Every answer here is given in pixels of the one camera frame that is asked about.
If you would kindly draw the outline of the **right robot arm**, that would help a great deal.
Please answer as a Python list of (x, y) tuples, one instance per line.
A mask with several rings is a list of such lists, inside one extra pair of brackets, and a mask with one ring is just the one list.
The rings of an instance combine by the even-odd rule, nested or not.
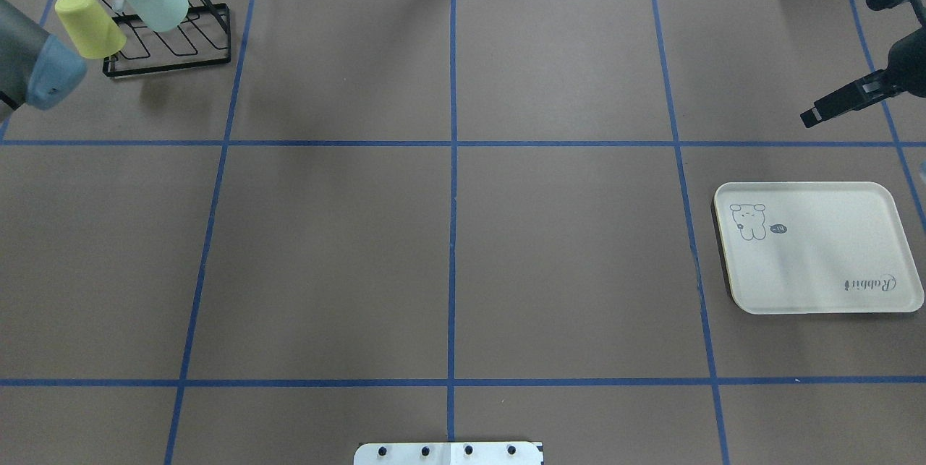
[(925, 89), (925, 29), (923, 0), (865, 0), (867, 9), (883, 12), (900, 6), (912, 10), (917, 27), (898, 39), (888, 50), (886, 63), (871, 73), (848, 82), (829, 95), (820, 97), (810, 109), (800, 114), (803, 125), (813, 128), (849, 112), (867, 107), (904, 93), (923, 98)]

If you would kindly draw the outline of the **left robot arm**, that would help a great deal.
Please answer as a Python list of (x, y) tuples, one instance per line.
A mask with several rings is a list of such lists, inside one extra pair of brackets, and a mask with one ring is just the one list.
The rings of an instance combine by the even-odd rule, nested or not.
[(1, 54), (3, 120), (23, 106), (56, 106), (86, 73), (78, 54), (7, 0), (2, 0)]

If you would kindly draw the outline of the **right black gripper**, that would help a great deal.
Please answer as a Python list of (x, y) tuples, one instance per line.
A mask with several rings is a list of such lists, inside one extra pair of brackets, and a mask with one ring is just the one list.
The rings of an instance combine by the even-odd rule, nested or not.
[(887, 69), (878, 69), (817, 100), (810, 109), (800, 114), (800, 118), (806, 128), (813, 128), (827, 120), (876, 105), (903, 91)]

